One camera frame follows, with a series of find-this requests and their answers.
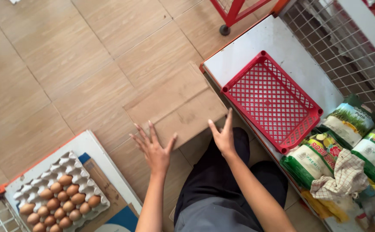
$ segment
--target grey shirt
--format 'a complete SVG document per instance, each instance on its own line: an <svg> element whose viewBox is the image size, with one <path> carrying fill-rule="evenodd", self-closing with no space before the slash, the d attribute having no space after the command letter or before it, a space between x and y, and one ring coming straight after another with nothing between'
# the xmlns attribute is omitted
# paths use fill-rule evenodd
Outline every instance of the grey shirt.
<svg viewBox="0 0 375 232"><path fill-rule="evenodd" d="M175 232L256 232L258 226L234 201L210 197L185 208L176 222Z"/></svg>

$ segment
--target black pants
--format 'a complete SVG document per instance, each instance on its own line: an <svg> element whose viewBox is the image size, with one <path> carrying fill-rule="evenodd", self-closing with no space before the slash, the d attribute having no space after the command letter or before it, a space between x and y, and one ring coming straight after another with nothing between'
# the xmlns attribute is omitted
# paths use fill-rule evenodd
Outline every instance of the black pants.
<svg viewBox="0 0 375 232"><path fill-rule="evenodd" d="M233 129L235 149L245 164L249 162L249 138L242 128ZM250 168L255 177L282 206L288 191L288 180L273 161L261 161ZM191 204L208 197L222 197L237 202L262 229L251 207L237 185L225 158L212 139L201 159L193 166L176 204L174 224L179 214Z"/></svg>

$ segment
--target floor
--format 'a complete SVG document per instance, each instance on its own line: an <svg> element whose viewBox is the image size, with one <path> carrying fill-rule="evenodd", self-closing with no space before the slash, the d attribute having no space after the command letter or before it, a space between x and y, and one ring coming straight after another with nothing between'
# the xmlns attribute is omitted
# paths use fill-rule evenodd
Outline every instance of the floor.
<svg viewBox="0 0 375 232"><path fill-rule="evenodd" d="M143 200L149 170L128 139L135 128L122 106L181 64L199 64L274 3L248 15L223 37L218 28L224 23L209 0L21 0L16 5L0 0L0 184L91 129ZM234 126L247 128L238 115ZM248 134L250 165L269 160ZM205 130L171 157L165 232L173 230L168 216L210 139ZM326 231L298 199L290 187L285 209L296 229Z"/></svg>

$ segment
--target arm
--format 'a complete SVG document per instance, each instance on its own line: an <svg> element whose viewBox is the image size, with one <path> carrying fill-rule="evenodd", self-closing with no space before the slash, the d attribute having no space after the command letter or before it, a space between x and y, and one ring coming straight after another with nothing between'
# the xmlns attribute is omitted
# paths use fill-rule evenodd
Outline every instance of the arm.
<svg viewBox="0 0 375 232"><path fill-rule="evenodd" d="M221 151L222 156L226 159L242 194L251 206L263 229L266 232L295 232L296 230L289 221L285 211L236 153L233 143L232 109L229 109L225 127L221 133L218 132L211 120L209 120L209 127L212 130L216 145Z"/></svg>
<svg viewBox="0 0 375 232"><path fill-rule="evenodd" d="M142 139L130 134L130 137L137 142L139 149L144 153L146 162L150 167L148 192L144 199L142 212L140 213L139 221L136 226L136 232L162 231L164 180L170 165L170 152L177 138L177 135L174 134L167 147L163 149L157 140L156 131L150 121L149 127L152 140L147 137L146 133L139 125L136 125L136 128Z"/></svg>

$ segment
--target hand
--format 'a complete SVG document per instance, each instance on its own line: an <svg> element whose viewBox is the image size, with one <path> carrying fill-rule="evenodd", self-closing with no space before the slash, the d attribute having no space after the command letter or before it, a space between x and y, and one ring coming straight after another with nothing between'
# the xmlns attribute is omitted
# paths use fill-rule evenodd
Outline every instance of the hand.
<svg viewBox="0 0 375 232"><path fill-rule="evenodd" d="M211 128L214 140L222 156L225 159L230 159L238 156L233 143L233 130L232 130L232 108L229 108L229 113L225 121L225 126L222 132L219 132L212 120L208 121L209 127Z"/></svg>
<svg viewBox="0 0 375 232"><path fill-rule="evenodd" d="M176 139L178 135L175 133L173 138L169 141L166 148L162 148L157 140L156 130L154 129L154 125L149 121L150 127L150 136L152 140L146 135L144 130L137 124L135 124L139 134L142 136L142 139L139 137L129 134L132 139L136 141L138 144L139 149L144 153L144 157L146 158L146 162L150 167L150 174L152 176L162 176L165 177L167 170L170 165L170 152L175 145Z"/></svg>

